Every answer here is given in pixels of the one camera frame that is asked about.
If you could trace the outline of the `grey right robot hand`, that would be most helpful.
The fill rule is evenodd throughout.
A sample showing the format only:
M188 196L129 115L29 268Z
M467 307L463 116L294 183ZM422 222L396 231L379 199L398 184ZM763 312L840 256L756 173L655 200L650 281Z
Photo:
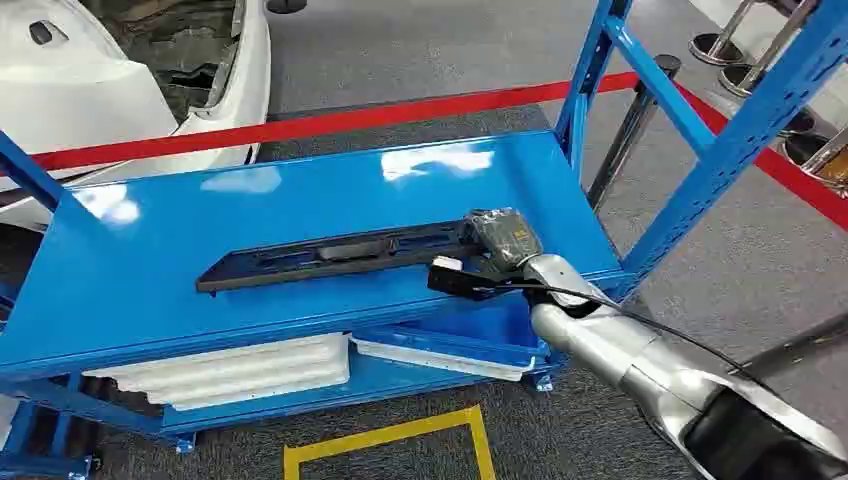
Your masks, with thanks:
M499 271L518 270L544 252L539 237L517 209L474 209L464 219Z

